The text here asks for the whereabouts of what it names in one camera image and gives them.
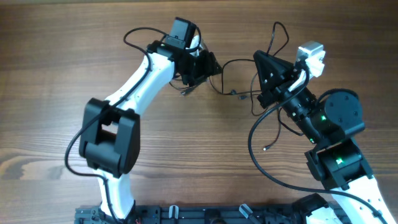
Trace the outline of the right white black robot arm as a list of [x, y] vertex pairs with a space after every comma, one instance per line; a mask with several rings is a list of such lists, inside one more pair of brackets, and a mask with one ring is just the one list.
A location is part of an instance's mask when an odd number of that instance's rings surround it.
[[315, 96], [311, 79], [325, 67], [322, 47], [300, 47], [291, 63], [257, 51], [253, 59], [259, 75], [259, 101], [267, 114], [284, 110], [314, 145], [305, 153], [307, 166], [320, 189], [309, 189], [309, 198], [296, 203], [305, 223], [338, 222], [328, 208], [331, 195], [351, 223], [394, 223], [368, 161], [355, 141], [365, 129], [359, 96], [352, 90], [335, 88]]

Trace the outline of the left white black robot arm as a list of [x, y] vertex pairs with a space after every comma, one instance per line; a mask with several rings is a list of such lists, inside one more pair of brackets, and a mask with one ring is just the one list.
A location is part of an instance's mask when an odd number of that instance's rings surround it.
[[85, 106], [77, 134], [79, 154], [100, 183], [100, 223], [129, 223], [135, 200], [129, 172], [140, 152], [141, 116], [156, 94], [174, 78], [187, 90], [221, 73], [214, 53], [204, 45], [200, 28], [176, 17], [169, 33], [143, 51], [144, 59], [127, 82], [105, 100], [92, 98]]

